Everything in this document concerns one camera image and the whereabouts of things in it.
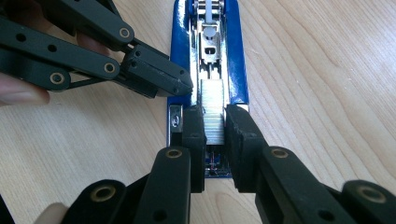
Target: screw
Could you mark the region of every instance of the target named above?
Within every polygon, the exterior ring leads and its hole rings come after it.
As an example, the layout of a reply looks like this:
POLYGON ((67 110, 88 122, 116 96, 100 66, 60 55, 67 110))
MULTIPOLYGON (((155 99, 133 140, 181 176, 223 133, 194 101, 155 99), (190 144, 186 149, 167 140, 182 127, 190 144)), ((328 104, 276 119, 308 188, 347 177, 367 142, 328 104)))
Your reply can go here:
POLYGON ((273 154, 273 156, 280 158, 280 159, 284 159, 289 156, 289 154, 285 150, 280 149, 280 148, 272 149, 271 153, 273 154))
POLYGON ((120 28, 120 36, 123 38, 128 38, 130 35, 129 30, 127 28, 120 28))
POLYGON ((170 159, 179 158, 181 154, 183 153, 178 149, 169 149, 166 151, 166 157, 170 159))
POLYGON ((53 84, 59 85, 64 83, 64 75, 61 73, 52 73, 49 77, 50 82, 53 84))

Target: wood grain surface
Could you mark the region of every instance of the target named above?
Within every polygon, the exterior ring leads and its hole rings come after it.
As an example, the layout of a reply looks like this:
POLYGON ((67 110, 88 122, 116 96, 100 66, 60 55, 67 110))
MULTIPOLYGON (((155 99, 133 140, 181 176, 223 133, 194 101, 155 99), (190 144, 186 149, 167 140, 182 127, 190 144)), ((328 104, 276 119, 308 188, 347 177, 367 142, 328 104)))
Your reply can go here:
MULTIPOLYGON (((136 37, 170 51, 173 0, 115 2, 136 37)), ((361 178, 396 193, 395 2, 239 3, 250 113, 268 143, 293 150, 330 187, 361 178)), ((0 193, 16 222, 70 205, 97 180, 147 174, 165 146, 165 107, 113 83, 1 107, 0 193)), ((205 188, 191 197, 191 223, 261 222, 254 195, 232 180, 205 188)))

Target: human hand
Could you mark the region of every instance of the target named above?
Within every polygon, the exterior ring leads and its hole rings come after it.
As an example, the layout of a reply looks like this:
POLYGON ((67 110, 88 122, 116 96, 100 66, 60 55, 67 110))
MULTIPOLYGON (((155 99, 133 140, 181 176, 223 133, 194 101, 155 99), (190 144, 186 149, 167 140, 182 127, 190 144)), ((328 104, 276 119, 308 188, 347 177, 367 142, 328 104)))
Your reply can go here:
MULTIPOLYGON (((43 17, 41 6, 34 0, 9 0, 5 6, 10 20, 46 32, 51 24, 43 17)), ((84 48, 108 55, 108 49, 84 34, 77 35, 78 44, 84 48)), ((0 73, 0 106, 44 105, 50 100, 46 90, 0 73)))

